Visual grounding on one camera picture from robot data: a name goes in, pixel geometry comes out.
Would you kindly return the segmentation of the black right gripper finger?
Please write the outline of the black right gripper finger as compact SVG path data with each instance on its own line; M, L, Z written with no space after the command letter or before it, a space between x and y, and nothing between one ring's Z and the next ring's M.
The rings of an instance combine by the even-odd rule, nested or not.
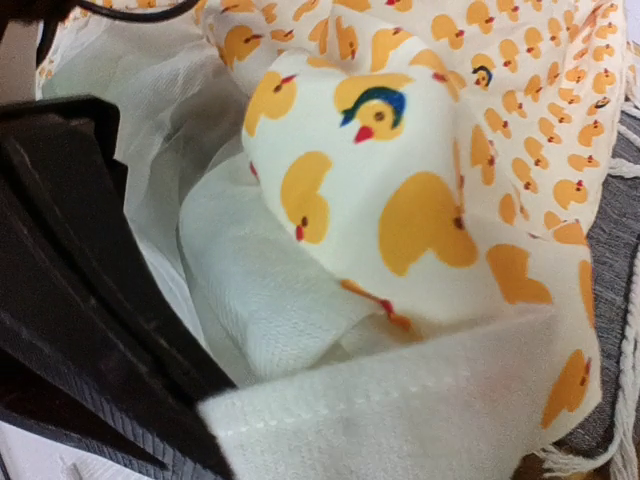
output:
M154 479L229 479L196 406L231 386L123 212L118 108L1 109L1 418Z

